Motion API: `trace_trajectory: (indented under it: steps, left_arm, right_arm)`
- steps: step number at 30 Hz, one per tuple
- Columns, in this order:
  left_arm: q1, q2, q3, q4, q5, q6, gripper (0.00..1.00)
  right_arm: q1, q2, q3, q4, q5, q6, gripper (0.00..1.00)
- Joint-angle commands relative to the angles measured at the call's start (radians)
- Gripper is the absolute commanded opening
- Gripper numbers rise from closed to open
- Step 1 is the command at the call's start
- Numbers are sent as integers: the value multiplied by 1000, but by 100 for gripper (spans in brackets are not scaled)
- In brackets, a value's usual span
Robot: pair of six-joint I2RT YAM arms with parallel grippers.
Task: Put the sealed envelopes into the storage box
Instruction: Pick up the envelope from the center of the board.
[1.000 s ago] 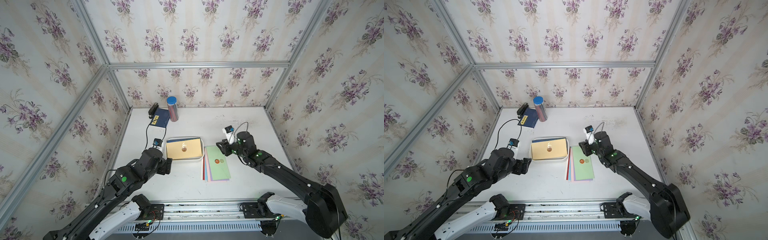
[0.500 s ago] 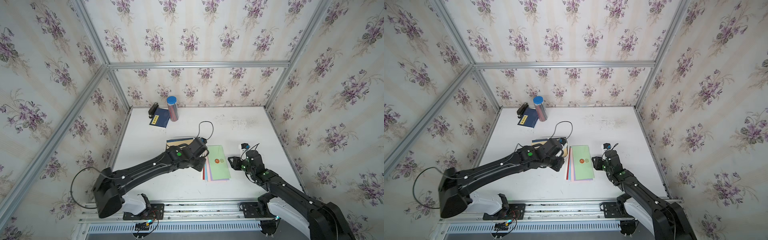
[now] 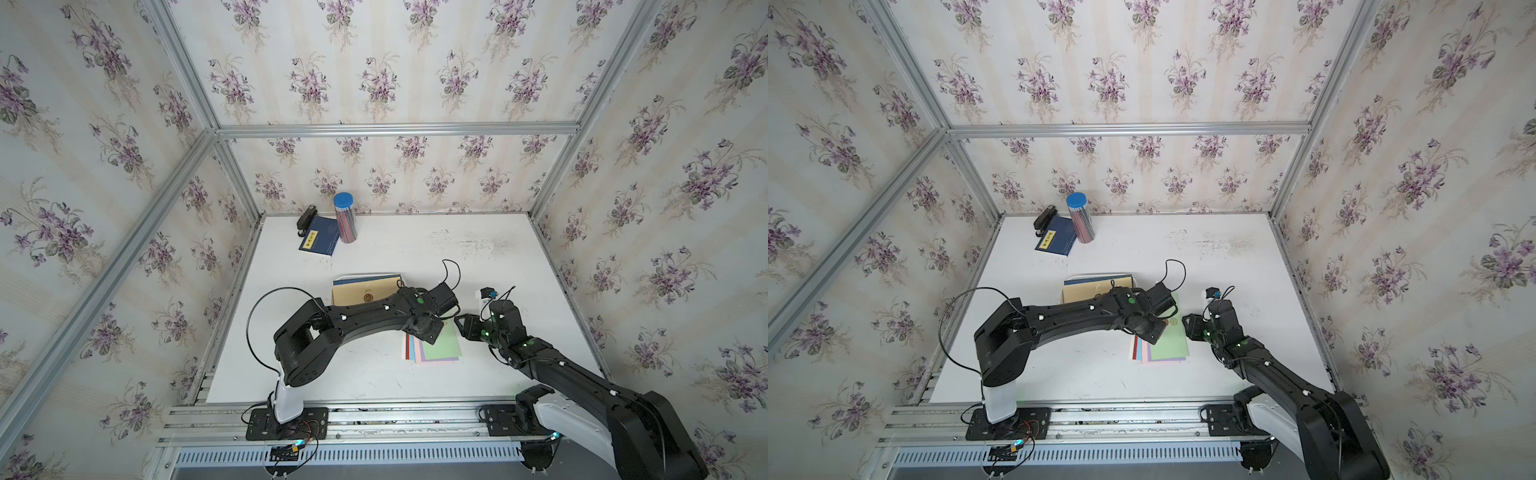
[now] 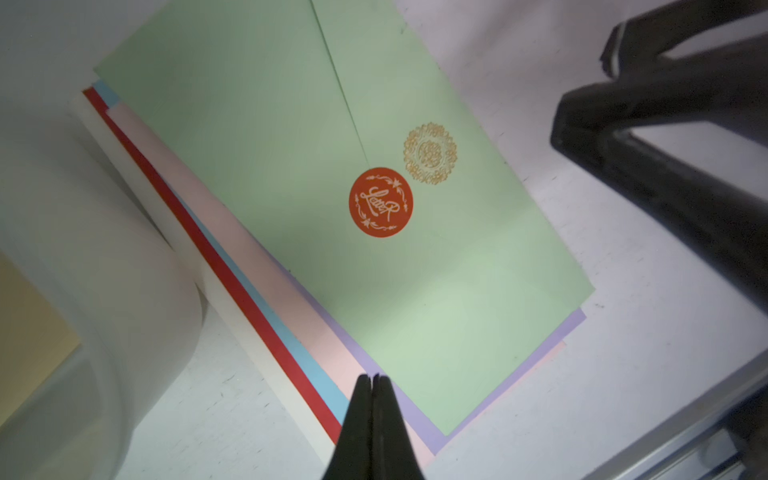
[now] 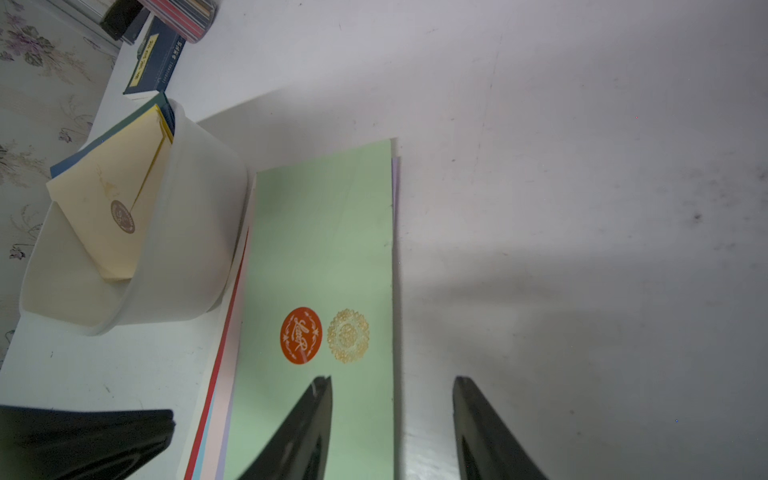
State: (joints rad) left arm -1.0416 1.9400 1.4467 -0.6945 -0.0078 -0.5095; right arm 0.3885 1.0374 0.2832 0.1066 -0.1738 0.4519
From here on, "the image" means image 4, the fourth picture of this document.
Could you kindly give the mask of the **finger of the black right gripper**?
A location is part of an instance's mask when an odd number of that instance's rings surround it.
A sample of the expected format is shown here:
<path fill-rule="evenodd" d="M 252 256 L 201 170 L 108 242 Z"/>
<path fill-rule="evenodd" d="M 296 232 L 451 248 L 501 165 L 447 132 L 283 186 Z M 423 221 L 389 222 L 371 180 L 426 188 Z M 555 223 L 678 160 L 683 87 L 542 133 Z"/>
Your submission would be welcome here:
<path fill-rule="evenodd" d="M 709 120 L 766 103 L 766 81 L 653 74 L 572 90 L 555 113 L 552 147 L 649 214 L 760 310 L 767 308 L 767 202 L 632 129 Z"/>
<path fill-rule="evenodd" d="M 697 34 L 766 10 L 764 0 L 673 1 L 617 24 L 600 56 L 602 70 L 617 78 Z"/>

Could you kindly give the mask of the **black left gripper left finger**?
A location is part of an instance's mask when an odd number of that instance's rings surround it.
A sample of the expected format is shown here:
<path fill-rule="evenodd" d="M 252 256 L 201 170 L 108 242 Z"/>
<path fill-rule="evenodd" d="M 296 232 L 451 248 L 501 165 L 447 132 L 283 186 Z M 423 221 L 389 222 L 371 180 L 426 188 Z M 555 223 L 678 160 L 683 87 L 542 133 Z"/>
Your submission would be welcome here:
<path fill-rule="evenodd" d="M 335 450 L 323 480 L 367 480 L 372 471 L 372 382 L 356 381 Z"/>

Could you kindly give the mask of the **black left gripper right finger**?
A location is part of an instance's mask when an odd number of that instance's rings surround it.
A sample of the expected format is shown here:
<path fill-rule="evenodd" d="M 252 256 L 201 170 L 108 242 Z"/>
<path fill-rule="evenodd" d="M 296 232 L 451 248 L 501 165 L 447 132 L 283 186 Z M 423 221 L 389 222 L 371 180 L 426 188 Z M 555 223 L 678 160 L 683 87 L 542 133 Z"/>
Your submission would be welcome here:
<path fill-rule="evenodd" d="M 393 383 L 377 374 L 372 380 L 371 478 L 424 480 Z"/>

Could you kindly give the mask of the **pink envelope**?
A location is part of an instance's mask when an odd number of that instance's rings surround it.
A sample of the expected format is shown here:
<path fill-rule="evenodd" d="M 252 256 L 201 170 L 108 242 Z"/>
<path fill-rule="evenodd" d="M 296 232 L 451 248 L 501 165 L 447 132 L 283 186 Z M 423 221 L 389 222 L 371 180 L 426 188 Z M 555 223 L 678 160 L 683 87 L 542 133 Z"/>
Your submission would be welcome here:
<path fill-rule="evenodd" d="M 268 252 L 128 107 L 113 105 L 108 107 L 107 115 L 138 147 L 256 289 L 265 278 L 257 269 L 270 265 L 264 256 Z"/>

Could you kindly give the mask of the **lavender envelope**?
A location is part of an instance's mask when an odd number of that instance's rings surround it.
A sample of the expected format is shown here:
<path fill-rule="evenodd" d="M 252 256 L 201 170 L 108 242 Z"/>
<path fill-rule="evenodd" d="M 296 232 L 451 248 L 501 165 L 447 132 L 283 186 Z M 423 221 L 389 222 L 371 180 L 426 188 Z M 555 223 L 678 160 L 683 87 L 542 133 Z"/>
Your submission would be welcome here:
<path fill-rule="evenodd" d="M 287 331 L 308 351 L 349 400 L 357 377 L 363 373 L 373 376 L 379 373 L 381 368 L 279 262 L 269 253 L 264 256 L 269 259 L 270 265 L 257 269 L 265 275 L 256 287 L 258 294 L 285 325 Z M 419 461 L 423 464 L 429 463 L 462 429 L 482 415 L 518 381 L 553 357 L 565 346 L 566 336 L 585 319 L 586 315 L 582 310 L 569 315 L 520 367 L 448 435 L 443 434 L 398 387 L 395 387 L 396 398 Z"/>

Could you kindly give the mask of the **light blue envelope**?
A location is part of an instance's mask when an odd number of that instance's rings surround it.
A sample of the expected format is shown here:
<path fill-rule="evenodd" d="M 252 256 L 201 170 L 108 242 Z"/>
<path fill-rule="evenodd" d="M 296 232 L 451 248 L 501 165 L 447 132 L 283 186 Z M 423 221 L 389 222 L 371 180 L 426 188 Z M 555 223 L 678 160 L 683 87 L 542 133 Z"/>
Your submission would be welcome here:
<path fill-rule="evenodd" d="M 107 115 L 108 105 L 93 86 L 82 91 L 86 101 L 93 107 L 117 138 L 131 161 L 148 180 L 152 188 L 178 220 L 197 250 L 202 254 L 227 294 L 234 300 L 247 322 L 253 327 L 267 350 L 276 360 L 280 369 L 296 388 L 312 414 L 332 442 L 338 440 L 344 415 L 349 404 L 347 397 L 330 380 L 319 364 L 287 331 L 245 274 L 234 264 L 213 235 L 193 214 L 165 182 L 149 160 L 139 151 L 127 135 Z"/>

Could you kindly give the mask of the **white red-striped envelope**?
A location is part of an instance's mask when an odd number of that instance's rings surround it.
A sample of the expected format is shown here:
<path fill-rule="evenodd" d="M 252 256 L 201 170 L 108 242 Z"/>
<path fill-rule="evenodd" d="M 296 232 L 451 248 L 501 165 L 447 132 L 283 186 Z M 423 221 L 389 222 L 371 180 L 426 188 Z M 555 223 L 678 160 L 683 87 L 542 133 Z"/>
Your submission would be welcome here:
<path fill-rule="evenodd" d="M 328 460 L 341 427 L 307 375 L 280 340 L 256 302 L 169 185 L 106 114 L 93 87 L 78 93 L 71 108 L 147 211 L 191 273 L 318 457 Z"/>

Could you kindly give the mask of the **light green envelope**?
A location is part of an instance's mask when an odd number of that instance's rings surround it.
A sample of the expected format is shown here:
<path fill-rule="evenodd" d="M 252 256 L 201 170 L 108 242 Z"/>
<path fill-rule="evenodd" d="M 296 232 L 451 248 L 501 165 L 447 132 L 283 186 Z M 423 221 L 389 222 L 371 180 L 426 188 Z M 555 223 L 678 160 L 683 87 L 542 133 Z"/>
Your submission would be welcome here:
<path fill-rule="evenodd" d="M 95 71 L 444 434 L 592 293 L 389 1 L 172 1 Z"/>

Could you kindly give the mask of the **tan beige envelope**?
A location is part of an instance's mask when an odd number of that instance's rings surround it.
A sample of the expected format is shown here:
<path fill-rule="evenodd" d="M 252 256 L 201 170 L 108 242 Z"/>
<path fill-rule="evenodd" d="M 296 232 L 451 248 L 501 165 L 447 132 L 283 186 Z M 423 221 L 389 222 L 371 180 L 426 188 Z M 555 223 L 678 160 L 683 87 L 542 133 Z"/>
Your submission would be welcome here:
<path fill-rule="evenodd" d="M 5 423 L 80 345 L 57 310 L 1 257 L 1 422 Z"/>

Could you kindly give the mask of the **white plastic storage box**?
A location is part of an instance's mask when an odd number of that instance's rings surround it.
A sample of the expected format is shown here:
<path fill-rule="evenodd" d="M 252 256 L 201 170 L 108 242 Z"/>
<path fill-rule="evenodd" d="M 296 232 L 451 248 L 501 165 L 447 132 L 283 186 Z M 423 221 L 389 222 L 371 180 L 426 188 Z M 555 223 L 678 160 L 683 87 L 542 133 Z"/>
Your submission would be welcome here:
<path fill-rule="evenodd" d="M 1 429 L 5 479 L 112 479 L 203 323 L 191 275 L 70 132 L 1 115 L 1 250 L 79 343 Z"/>

